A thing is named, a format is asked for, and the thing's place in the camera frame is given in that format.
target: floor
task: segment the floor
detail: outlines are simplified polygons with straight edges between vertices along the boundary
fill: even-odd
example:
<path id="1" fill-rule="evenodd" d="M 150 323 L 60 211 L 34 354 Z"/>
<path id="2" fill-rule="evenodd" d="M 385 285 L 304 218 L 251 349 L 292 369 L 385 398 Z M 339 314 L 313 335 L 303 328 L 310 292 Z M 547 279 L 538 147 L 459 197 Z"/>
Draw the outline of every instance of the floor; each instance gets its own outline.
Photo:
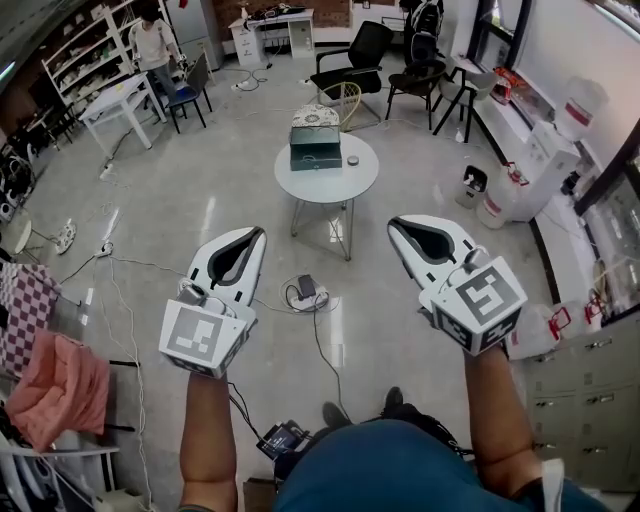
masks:
<path id="1" fill-rule="evenodd" d="M 462 123 L 452 115 L 433 137 L 426 128 L 424 103 L 407 96 L 394 101 L 394 121 L 354 132 L 376 152 L 380 174 L 356 204 L 353 260 L 349 263 L 317 247 L 337 250 L 325 222 L 310 224 L 310 237 L 292 239 L 289 225 L 293 200 L 278 186 L 273 162 L 287 143 L 293 110 L 314 96 L 315 89 L 299 83 L 313 72 L 314 62 L 273 59 L 273 68 L 258 76 L 268 81 L 253 92 L 231 85 L 246 74 L 215 73 L 209 84 L 213 113 L 205 113 L 203 129 L 193 107 L 180 119 L 182 134 L 170 122 L 144 123 L 153 148 L 144 150 L 135 133 L 124 138 L 113 170 L 99 179 L 104 157 L 86 130 L 73 144 L 54 155 L 27 203 L 34 226 L 54 233 L 73 219 L 78 235 L 63 256 L 41 257 L 62 280 L 95 253 L 103 240 L 115 246 L 114 256 L 186 272 L 196 249 L 232 229 L 261 226 L 268 236 L 256 297 L 281 308 L 279 289 L 290 277 L 310 273 L 332 297 L 332 311 L 319 315 L 320 342 L 342 378 L 344 404 L 355 421 L 376 415 L 385 392 L 400 386 L 419 409 L 439 418 L 463 446 L 469 445 L 469 418 L 463 357 L 447 336 L 430 328 L 419 315 L 419 289 L 396 256 L 386 233 L 395 215 L 424 213 L 460 223 L 493 254 L 501 254 L 520 279 L 532 303 L 550 303 L 539 253 L 527 225 L 512 224 L 492 231 L 473 211 L 454 201 L 467 165 L 489 173 L 498 169 L 495 155 L 474 124 L 471 143 L 456 142 Z M 338 67 L 343 56 L 323 65 Z M 402 60 L 389 55 L 385 75 L 401 72 Z M 369 97 L 384 115 L 388 90 Z M 439 109 L 441 114 L 444 105 Z M 148 111 L 138 113 L 150 117 Z M 124 124 L 98 128 L 115 144 Z M 133 310 L 119 304 L 111 283 L 111 264 L 122 296 Z M 100 259 L 90 262 L 64 284 L 67 296 L 88 298 L 78 336 L 105 358 L 125 359 L 110 340 L 102 314 L 104 300 L 113 337 L 131 350 L 133 331 L 144 378 L 146 451 L 153 501 L 162 511 L 175 510 L 182 482 L 178 454 L 184 419 L 187 373 L 173 367 L 158 352 L 165 303 L 174 298 L 179 276 L 152 265 Z M 243 393 L 260 432 L 274 423 L 294 419 L 314 431 L 322 426 L 321 406 L 336 400 L 334 374 L 318 354 L 312 319 L 271 311 L 254 302 L 259 323 L 229 370 Z M 138 384 L 130 368 L 114 370 L 116 418 L 112 423 L 138 424 Z M 255 448 L 255 438 L 233 412 L 238 450 L 238 482 L 250 476 L 268 477 L 270 461 Z M 116 470 L 121 486 L 145 492 L 142 464 L 134 434 L 119 433 Z"/>

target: black cable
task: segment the black cable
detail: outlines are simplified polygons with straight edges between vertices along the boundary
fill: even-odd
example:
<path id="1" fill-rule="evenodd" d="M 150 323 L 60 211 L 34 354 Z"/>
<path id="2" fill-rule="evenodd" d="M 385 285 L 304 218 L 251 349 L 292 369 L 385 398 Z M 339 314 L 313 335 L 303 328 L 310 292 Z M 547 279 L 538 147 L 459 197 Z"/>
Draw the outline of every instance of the black cable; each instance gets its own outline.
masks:
<path id="1" fill-rule="evenodd" d="M 318 338 L 318 324 L 316 323 L 317 312 L 318 312 L 318 307 L 316 304 L 316 307 L 313 308 L 313 332 L 315 334 L 316 345 L 318 346 L 318 352 L 320 352 L 320 357 L 322 357 L 323 361 L 327 363 L 327 366 L 331 368 L 331 371 L 336 375 L 336 380 L 338 382 L 338 405 L 340 405 L 340 408 L 342 409 L 342 412 L 344 413 L 345 417 L 349 421 L 351 421 L 351 418 L 349 418 L 349 415 L 347 414 L 347 410 L 345 409 L 344 404 L 342 403 L 342 386 L 340 385 L 340 374 L 336 371 L 336 369 L 329 362 L 329 360 L 324 356 L 324 353 L 322 352 L 322 347 L 320 346 L 320 339 Z"/>
<path id="2" fill-rule="evenodd" d="M 62 281 L 60 281 L 59 284 L 64 284 L 66 281 L 68 281 L 69 279 L 71 279 L 73 276 L 75 276 L 78 272 L 80 272 L 84 267 L 87 266 L 87 264 L 93 260 L 93 258 L 95 258 L 95 255 L 91 255 L 91 258 L 89 258 L 87 261 L 85 261 L 78 270 L 76 270 L 73 274 L 71 274 L 70 276 L 65 277 Z"/>

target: shelving unit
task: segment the shelving unit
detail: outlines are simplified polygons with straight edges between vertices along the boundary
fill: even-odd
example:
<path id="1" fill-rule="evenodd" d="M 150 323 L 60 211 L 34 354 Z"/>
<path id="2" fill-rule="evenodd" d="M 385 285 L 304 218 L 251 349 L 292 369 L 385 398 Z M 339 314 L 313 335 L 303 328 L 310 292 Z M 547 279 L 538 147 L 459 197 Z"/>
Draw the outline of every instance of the shelving unit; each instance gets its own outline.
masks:
<path id="1" fill-rule="evenodd" d="M 131 62 L 131 55 L 128 53 L 131 51 L 131 47 L 128 45 L 126 31 L 139 22 L 140 18 L 136 17 L 134 20 L 128 21 L 133 11 L 124 13 L 120 11 L 136 1 L 138 0 L 125 0 L 115 7 L 106 7 L 98 19 L 92 21 L 75 34 L 50 58 L 42 60 L 45 72 L 65 105 L 73 104 L 78 108 L 84 108 L 83 102 L 90 101 L 92 99 L 91 95 L 135 72 Z M 168 23 L 166 10 L 161 0 L 159 0 L 159 10 Z M 114 14 L 119 12 L 120 26 L 114 19 Z M 104 30 L 104 37 L 95 42 L 90 42 L 77 55 L 68 56 L 72 48 L 82 46 L 82 42 L 86 41 L 87 37 L 90 37 L 91 31 L 101 30 Z M 123 43 L 123 38 L 127 40 L 126 46 Z M 105 47 L 109 49 L 108 54 L 106 54 Z M 97 59 L 94 55 L 96 51 L 100 53 Z M 64 56 L 68 56 L 67 60 L 60 63 L 61 57 Z M 102 70 L 103 73 L 106 71 L 103 80 L 96 80 L 95 73 L 98 70 Z M 70 73 L 76 73 L 77 76 L 68 77 Z"/>

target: brick wall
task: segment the brick wall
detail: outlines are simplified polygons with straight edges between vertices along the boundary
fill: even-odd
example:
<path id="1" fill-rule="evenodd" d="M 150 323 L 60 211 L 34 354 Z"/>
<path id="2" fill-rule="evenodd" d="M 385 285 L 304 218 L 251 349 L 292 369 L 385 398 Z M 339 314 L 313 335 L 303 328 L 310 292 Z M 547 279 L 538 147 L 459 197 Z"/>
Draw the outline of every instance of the brick wall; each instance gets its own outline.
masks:
<path id="1" fill-rule="evenodd" d="M 211 0 L 216 10 L 218 27 L 223 41 L 233 39 L 231 31 L 227 28 L 240 17 L 238 0 Z M 276 4 L 275 0 L 250 0 L 247 12 L 251 14 L 260 9 L 266 9 Z M 315 9 L 313 24 L 316 27 L 348 27 L 349 26 L 349 0 L 296 0 L 293 5 L 304 5 Z"/>

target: white bucket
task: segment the white bucket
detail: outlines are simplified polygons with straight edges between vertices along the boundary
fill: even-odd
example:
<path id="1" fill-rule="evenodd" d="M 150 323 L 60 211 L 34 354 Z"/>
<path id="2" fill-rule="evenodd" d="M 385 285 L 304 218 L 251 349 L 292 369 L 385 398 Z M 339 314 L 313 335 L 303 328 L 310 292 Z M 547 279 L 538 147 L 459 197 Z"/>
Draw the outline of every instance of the white bucket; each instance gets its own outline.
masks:
<path id="1" fill-rule="evenodd" d="M 575 76 L 569 80 L 566 91 L 556 109 L 555 125 L 565 139 L 576 142 L 589 131 L 598 111 L 608 103 L 609 96 L 600 84 Z"/>
<path id="2" fill-rule="evenodd" d="M 491 229 L 504 226 L 504 223 L 511 218 L 520 197 L 521 188 L 528 184 L 529 182 L 515 166 L 509 167 L 506 172 L 500 174 L 498 180 L 491 182 L 484 200 L 476 207 L 478 219 Z"/>

